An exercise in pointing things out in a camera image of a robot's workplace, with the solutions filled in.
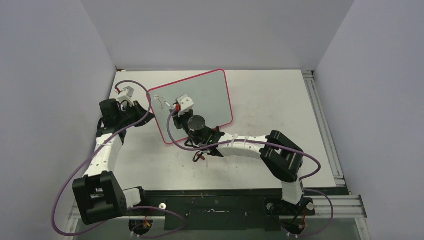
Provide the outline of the pink framed whiteboard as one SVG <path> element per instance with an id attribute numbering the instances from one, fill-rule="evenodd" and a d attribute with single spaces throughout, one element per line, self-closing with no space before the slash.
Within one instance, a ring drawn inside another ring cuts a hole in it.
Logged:
<path id="1" fill-rule="evenodd" d="M 193 100 L 195 115 L 205 118 L 210 128 L 224 127 L 233 122 L 233 110 L 226 73 L 222 69 L 200 71 L 161 71 L 154 74 L 156 86 L 149 89 L 151 106 L 162 140 L 170 145 L 167 119 L 177 98 L 187 95 Z"/>

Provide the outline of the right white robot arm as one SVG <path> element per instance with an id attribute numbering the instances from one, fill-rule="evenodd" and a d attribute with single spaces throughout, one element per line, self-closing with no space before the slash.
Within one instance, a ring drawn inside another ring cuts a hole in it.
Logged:
<path id="1" fill-rule="evenodd" d="M 190 110 L 179 116 L 173 113 L 170 119 L 178 130 L 183 130 L 188 139 L 184 147 L 193 148 L 213 157 L 246 157 L 264 162 L 272 175 L 281 181 L 283 209 L 296 214 L 303 207 L 303 183 L 300 169 L 303 150 L 284 134 L 273 130 L 263 136 L 239 136 L 220 131 L 218 127 L 206 126 L 205 119 Z"/>

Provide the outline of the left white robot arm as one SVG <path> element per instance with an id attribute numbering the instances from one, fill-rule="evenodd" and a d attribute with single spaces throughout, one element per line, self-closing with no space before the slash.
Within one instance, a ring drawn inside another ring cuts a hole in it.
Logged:
<path id="1" fill-rule="evenodd" d="M 136 215 L 149 210 L 141 186 L 122 189 L 113 170 L 124 145 L 127 127 L 142 127 L 155 116 L 137 101 L 107 99 L 99 103 L 102 117 L 96 131 L 95 155 L 72 190 L 84 224 L 92 225 L 123 217 L 128 209 Z"/>

